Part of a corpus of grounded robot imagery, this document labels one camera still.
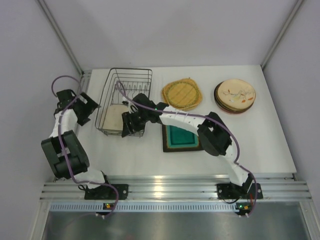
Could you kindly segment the dark wire dish rack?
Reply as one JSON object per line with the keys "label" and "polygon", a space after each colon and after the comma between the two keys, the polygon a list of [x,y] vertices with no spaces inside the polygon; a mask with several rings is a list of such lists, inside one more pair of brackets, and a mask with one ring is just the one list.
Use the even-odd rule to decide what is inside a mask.
{"label": "dark wire dish rack", "polygon": [[148,68],[113,67],[109,70],[99,97],[99,108],[95,118],[95,128],[107,136],[121,136],[120,130],[103,129],[106,112],[111,105],[125,105],[128,112],[137,109],[128,99],[142,93],[150,96],[153,71]]}

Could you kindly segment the dark square plate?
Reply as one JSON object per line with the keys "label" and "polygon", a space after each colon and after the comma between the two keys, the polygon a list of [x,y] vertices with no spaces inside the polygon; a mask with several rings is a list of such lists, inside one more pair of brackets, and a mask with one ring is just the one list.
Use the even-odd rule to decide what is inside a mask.
{"label": "dark square plate", "polygon": [[198,136],[171,125],[162,125],[162,151],[164,153],[202,151]]}

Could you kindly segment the orange woven square plate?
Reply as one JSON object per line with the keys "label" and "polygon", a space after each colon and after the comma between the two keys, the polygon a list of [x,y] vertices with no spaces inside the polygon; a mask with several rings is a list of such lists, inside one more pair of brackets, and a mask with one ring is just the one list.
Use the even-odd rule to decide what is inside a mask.
{"label": "orange woven square plate", "polygon": [[197,83],[191,78],[183,78],[168,83],[161,92],[170,104],[184,107],[202,102],[203,95]]}

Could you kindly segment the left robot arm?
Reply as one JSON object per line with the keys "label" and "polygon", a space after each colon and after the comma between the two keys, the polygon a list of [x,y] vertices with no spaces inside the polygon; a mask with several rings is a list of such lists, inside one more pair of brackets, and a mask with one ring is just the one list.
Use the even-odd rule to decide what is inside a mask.
{"label": "left robot arm", "polygon": [[55,124],[50,136],[41,141],[41,148],[57,179],[72,179],[76,184],[95,189],[103,199],[113,194],[107,176],[90,167],[89,157],[75,130],[91,119],[90,115],[100,106],[86,93],[76,94],[71,89],[56,93],[58,103],[54,111]]}

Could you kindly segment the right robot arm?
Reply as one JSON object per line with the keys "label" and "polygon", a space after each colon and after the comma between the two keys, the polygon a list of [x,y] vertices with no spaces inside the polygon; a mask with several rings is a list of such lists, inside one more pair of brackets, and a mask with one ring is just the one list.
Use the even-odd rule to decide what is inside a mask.
{"label": "right robot arm", "polygon": [[198,137],[206,153],[219,159],[238,198],[246,198],[252,189],[258,190],[254,175],[238,162],[240,145],[237,139],[216,113],[200,115],[176,109],[164,102],[155,104],[143,93],[134,99],[124,95],[123,104],[128,111],[122,114],[122,137],[142,131],[148,122],[186,130]]}

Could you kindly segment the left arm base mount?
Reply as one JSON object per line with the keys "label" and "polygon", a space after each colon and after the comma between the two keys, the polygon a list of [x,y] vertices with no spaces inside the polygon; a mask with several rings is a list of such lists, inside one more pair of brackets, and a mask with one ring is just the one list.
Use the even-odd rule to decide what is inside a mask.
{"label": "left arm base mount", "polygon": [[[126,200],[129,193],[128,184],[113,184],[112,185],[118,192],[118,200]],[[108,186],[99,185],[96,188],[88,188],[79,185],[78,188],[84,191],[85,200],[116,200],[117,194],[113,188]]]}

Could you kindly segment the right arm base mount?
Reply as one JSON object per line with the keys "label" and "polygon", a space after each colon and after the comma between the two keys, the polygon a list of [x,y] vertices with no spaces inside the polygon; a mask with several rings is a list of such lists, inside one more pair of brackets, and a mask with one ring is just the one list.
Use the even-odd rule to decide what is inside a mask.
{"label": "right arm base mount", "polygon": [[263,192],[259,183],[252,183],[249,188],[233,183],[219,183],[216,185],[217,196],[220,200],[249,200],[263,199]]}

